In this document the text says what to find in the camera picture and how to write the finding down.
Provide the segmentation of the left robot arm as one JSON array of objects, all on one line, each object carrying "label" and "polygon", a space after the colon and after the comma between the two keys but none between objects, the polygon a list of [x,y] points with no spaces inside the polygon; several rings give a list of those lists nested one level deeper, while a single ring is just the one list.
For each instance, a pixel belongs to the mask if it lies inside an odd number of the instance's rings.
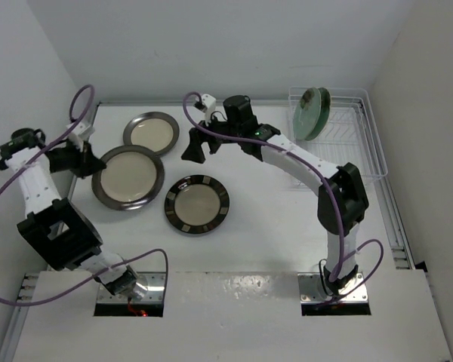
[{"label": "left robot arm", "polygon": [[85,178],[106,165],[81,137],[71,134],[64,143],[47,149],[41,130],[22,128],[1,145],[0,170],[10,169],[18,176],[25,201],[18,232],[52,269],[87,271],[111,295],[133,299],[137,273],[120,255],[102,248],[98,231],[68,198],[60,196],[51,177],[69,170]]}]

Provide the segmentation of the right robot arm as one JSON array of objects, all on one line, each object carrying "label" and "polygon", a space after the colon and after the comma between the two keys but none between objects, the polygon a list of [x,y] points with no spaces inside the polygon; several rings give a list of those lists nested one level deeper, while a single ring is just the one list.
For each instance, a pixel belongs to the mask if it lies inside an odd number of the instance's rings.
[{"label": "right robot arm", "polygon": [[315,193],[317,218],[328,234],[324,285],[332,295],[339,295],[358,271],[355,228],[369,206],[358,167],[324,161],[291,142],[276,127],[261,124],[245,95],[224,100],[223,121],[216,119],[216,99],[209,94],[189,92],[182,107],[192,125],[183,160],[204,163],[204,143],[211,154],[223,144],[237,144],[246,155],[285,171]]}]

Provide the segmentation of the teal flower plate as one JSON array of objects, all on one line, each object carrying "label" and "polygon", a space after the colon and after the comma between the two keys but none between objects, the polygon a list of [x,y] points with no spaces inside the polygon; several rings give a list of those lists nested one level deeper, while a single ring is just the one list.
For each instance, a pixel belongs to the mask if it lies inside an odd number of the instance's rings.
[{"label": "teal flower plate", "polygon": [[321,111],[321,94],[318,88],[311,87],[304,91],[298,101],[292,125],[294,138],[305,140],[315,128]]},{"label": "teal flower plate", "polygon": [[328,122],[328,118],[331,110],[331,94],[325,87],[320,87],[319,92],[321,95],[321,110],[318,121],[312,132],[312,136],[317,138],[318,135],[323,131],[324,127]]}]

